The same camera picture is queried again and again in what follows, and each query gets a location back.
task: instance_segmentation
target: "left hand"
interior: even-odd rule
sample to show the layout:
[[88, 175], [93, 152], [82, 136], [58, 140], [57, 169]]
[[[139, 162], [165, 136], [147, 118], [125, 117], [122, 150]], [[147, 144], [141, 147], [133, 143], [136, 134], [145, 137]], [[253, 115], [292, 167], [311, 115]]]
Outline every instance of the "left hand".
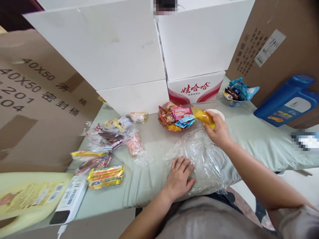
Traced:
[[172, 203], [186, 194], [195, 182], [194, 178], [188, 180], [195, 166], [193, 164], [189, 165], [190, 159], [185, 158], [186, 156], [182, 156], [180, 159], [176, 158], [173, 160], [170, 174], [162, 189], [162, 192], [165, 193]]

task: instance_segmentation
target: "blue plastic bottle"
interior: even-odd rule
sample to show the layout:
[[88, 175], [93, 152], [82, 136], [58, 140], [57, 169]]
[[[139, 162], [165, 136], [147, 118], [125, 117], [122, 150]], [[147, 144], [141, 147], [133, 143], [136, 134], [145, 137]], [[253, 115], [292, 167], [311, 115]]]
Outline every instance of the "blue plastic bottle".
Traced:
[[277, 90], [254, 115], [279, 127], [313, 110], [319, 95], [307, 90], [315, 80], [306, 75], [295, 75]]

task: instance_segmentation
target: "red chinese characters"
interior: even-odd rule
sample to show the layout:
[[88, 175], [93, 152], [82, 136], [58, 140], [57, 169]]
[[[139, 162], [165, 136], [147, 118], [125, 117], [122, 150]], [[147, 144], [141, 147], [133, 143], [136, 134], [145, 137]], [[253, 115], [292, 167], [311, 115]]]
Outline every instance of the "red chinese characters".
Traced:
[[187, 85], [187, 87], [184, 87], [184, 89], [182, 89], [182, 91], [181, 91], [181, 93], [186, 93], [186, 94], [188, 94], [188, 93], [190, 93], [191, 91], [193, 91], [193, 92], [196, 92], [196, 91], [198, 91], [198, 89], [202, 89], [202, 90], [206, 90], [207, 89], [207, 87], [209, 87], [209, 84], [210, 82], [206, 82], [204, 85], [202, 85], [201, 87], [199, 87], [198, 85], [197, 85], [197, 83], [195, 84], [195, 86], [194, 87], [190, 87], [190, 85]]

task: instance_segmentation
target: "white cup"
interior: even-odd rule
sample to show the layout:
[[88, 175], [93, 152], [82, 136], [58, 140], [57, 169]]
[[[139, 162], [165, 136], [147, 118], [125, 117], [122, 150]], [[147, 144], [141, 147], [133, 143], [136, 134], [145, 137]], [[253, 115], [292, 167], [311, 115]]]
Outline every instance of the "white cup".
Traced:
[[221, 113], [220, 111], [215, 110], [215, 109], [208, 109], [208, 110], [206, 110], [206, 111], [210, 111], [210, 112], [213, 112], [213, 113], [215, 113], [215, 114], [219, 114], [219, 115], [222, 117], [223, 121], [225, 121], [225, 116], [224, 116], [224, 114]]

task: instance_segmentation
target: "yellow plastic jug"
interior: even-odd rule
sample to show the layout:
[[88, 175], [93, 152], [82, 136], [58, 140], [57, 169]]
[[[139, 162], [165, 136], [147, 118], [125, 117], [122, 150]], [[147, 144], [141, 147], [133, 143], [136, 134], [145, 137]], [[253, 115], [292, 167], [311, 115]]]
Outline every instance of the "yellow plastic jug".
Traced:
[[45, 219], [60, 202], [73, 175], [69, 173], [16, 172], [0, 174], [0, 238]]

